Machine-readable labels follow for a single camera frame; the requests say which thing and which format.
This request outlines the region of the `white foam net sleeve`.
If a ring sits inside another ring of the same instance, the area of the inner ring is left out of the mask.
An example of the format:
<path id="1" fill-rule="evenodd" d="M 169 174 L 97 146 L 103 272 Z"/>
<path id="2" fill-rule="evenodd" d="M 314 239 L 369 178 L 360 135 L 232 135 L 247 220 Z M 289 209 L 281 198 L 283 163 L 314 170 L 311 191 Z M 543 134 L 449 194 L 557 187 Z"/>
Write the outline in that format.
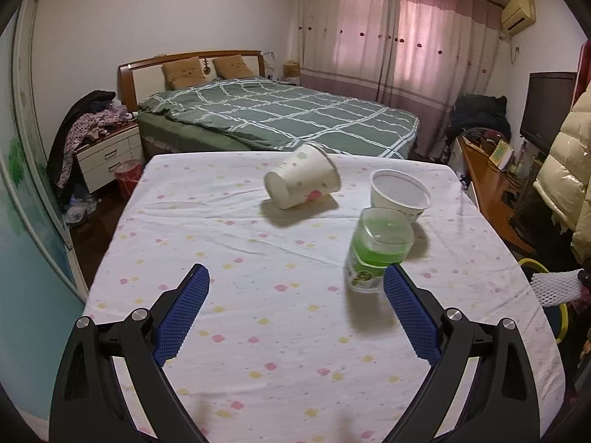
<path id="1" fill-rule="evenodd" d="M 542 307 L 553 307 L 578 300 L 583 295 L 579 270 L 534 273 L 531 286 Z"/>

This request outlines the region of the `green clear plastic cup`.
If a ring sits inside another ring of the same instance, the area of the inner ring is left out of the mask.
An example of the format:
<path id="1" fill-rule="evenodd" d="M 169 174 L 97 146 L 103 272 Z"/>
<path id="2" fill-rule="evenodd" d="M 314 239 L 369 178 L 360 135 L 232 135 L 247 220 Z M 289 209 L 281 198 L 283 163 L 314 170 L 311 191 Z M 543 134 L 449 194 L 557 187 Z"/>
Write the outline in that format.
<path id="1" fill-rule="evenodd" d="M 414 229 L 403 213 L 379 207 L 363 209 L 346 256 L 346 284 L 356 292 L 379 291 L 386 268 L 401 263 L 414 244 Z"/>

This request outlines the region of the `white dotted paper cup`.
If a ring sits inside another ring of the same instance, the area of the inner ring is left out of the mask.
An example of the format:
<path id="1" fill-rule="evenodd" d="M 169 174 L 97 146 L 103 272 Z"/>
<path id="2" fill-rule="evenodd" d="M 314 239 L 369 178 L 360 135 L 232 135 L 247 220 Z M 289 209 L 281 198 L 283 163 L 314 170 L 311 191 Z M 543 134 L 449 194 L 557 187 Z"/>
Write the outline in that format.
<path id="1" fill-rule="evenodd" d="M 315 143 L 304 143 L 294 150 L 264 175 L 263 183 L 271 201 L 280 209 L 318 200 L 342 187 L 335 163 Z"/>

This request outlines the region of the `red bucket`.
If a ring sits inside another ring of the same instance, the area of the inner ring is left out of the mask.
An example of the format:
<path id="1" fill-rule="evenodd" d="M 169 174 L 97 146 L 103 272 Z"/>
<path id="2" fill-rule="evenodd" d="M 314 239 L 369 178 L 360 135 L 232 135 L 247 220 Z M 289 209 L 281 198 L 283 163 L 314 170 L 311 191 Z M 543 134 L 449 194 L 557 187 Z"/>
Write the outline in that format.
<path id="1" fill-rule="evenodd" d="M 115 167 L 115 180 L 118 183 L 123 198 L 130 198 L 134 188 L 138 185 L 142 172 L 143 165 L 137 159 L 125 161 Z"/>

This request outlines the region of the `white nightstand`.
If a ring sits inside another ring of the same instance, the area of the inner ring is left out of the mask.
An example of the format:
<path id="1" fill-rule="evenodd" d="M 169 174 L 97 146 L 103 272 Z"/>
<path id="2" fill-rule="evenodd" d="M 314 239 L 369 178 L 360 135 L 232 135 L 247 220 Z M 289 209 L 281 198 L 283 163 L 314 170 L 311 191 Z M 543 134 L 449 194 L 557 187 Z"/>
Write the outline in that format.
<path id="1" fill-rule="evenodd" d="M 128 123 L 76 150 L 76 158 L 90 193 L 115 179 L 115 168 L 126 161 L 144 161 L 138 126 Z"/>

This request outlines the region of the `framed picture on desk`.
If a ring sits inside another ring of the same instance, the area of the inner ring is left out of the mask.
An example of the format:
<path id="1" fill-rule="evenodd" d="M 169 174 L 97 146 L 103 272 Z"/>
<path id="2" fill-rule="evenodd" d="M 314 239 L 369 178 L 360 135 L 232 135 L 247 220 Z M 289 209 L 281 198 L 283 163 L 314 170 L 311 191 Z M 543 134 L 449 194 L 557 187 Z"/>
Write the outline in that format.
<path id="1" fill-rule="evenodd" d="M 510 163 L 513 153 L 514 148 L 507 141 L 501 140 L 489 156 L 489 162 L 499 171 L 504 171 Z"/>

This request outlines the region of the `dark clothes pile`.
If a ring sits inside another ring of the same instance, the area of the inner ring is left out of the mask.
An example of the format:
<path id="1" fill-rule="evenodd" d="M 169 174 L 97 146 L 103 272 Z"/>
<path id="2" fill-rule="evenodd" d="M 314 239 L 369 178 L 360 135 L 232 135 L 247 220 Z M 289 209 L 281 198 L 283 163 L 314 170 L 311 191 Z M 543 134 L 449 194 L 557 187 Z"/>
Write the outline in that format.
<path id="1" fill-rule="evenodd" d="M 506 96 L 459 96 L 450 111 L 450 124 L 445 132 L 446 145 L 451 146 L 458 136 L 474 128 L 494 130 L 509 141 L 512 133 L 506 118 L 507 102 Z"/>

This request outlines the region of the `pile of clothes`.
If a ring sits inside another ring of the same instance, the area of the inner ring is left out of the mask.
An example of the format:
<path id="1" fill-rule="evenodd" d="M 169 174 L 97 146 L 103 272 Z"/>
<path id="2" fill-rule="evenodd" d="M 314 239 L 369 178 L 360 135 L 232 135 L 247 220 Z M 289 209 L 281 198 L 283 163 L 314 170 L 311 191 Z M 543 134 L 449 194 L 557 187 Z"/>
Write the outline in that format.
<path id="1" fill-rule="evenodd" d="M 64 117 L 54 138 L 46 172 L 65 223 L 81 222 L 96 210 L 76 158 L 76 150 L 95 142 L 134 117 L 110 91 L 93 90 L 79 99 Z"/>

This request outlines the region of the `black television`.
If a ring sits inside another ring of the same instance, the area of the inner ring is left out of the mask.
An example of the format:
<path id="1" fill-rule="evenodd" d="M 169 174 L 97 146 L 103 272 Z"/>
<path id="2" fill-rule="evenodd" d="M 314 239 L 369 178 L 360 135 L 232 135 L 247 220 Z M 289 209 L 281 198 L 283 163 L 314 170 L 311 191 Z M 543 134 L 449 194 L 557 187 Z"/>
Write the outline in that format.
<path id="1" fill-rule="evenodd" d="M 547 154 L 570 112 L 575 72 L 535 72 L 529 75 L 520 135 Z"/>

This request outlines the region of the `green plaid duvet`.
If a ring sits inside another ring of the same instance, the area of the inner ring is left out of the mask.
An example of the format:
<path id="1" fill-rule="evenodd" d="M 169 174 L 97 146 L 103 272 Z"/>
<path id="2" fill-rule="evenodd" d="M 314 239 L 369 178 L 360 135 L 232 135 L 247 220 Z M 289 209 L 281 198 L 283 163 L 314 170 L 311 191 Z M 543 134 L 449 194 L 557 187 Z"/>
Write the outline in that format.
<path id="1" fill-rule="evenodd" d="M 314 142 L 327 152 L 405 159 L 419 119 L 374 101 L 249 77 L 154 93 L 138 120 L 215 151 L 290 152 Z"/>

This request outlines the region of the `red quilted jacket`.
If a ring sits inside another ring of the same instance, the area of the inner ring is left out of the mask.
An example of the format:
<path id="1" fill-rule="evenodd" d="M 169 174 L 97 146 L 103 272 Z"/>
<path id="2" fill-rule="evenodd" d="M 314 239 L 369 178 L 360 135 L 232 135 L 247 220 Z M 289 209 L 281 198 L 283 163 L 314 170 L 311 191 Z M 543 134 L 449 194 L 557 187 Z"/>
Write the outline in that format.
<path id="1" fill-rule="evenodd" d="M 571 105 L 574 105 L 579 97 L 587 90 L 590 83 L 591 73 L 591 41 L 587 40 L 581 47 L 580 57 L 578 62 L 577 76 L 575 88 L 573 92 L 573 99 Z"/>

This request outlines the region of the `brown pillow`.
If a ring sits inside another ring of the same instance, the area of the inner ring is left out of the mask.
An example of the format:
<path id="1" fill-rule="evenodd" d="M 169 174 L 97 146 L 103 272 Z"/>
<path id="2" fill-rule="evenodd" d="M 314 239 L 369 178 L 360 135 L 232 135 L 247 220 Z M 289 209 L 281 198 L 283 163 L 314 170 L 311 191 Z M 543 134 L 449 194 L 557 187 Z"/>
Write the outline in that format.
<path id="1" fill-rule="evenodd" d="M 166 87 L 179 90 L 199 86 L 207 82 L 198 57 L 162 64 Z"/>
<path id="2" fill-rule="evenodd" d="M 242 79 L 254 76 L 242 55 L 230 55 L 212 60 L 216 75 L 222 79 Z"/>

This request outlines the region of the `right brown pillow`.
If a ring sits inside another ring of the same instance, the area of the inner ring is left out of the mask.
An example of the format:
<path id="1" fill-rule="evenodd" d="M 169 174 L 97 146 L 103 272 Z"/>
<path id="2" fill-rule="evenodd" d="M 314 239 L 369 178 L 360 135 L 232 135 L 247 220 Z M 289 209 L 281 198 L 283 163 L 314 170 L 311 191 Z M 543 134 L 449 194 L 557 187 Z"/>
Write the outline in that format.
<path id="1" fill-rule="evenodd" d="M 222 79 L 242 79 L 254 76 L 242 55 L 230 55 L 212 60 L 216 75 Z"/>

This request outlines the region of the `beige air conditioner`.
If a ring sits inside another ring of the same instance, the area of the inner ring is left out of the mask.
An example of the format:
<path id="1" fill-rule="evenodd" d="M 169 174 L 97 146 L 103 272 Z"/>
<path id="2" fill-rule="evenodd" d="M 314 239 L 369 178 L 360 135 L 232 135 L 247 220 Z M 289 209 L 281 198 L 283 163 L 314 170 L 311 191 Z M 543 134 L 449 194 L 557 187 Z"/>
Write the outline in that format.
<path id="1" fill-rule="evenodd" d="M 513 36 L 536 22 L 534 0 L 511 0 L 501 13 L 502 32 Z"/>

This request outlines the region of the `wooden bed frame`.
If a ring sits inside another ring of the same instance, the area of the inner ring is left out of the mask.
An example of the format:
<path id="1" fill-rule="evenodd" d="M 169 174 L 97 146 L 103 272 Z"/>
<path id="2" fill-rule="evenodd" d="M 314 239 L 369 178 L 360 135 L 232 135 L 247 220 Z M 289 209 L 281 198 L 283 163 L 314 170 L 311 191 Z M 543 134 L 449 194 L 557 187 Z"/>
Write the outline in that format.
<path id="1" fill-rule="evenodd" d="M 120 94 L 128 109 L 139 114 L 139 104 L 154 93 L 172 90 L 166 87 L 162 64 L 176 60 L 198 57 L 207 82 L 219 78 L 216 75 L 212 60 L 230 55 L 242 55 L 246 65 L 254 73 L 253 77 L 264 77 L 263 53 L 258 50 L 211 50 L 161 55 L 135 62 L 125 63 L 118 68 Z M 163 153 L 212 152 L 212 147 L 204 143 L 195 143 L 191 137 L 169 135 L 152 124 L 138 120 L 139 133 L 147 156 L 152 157 Z M 236 151 L 249 151 L 240 148 Z"/>

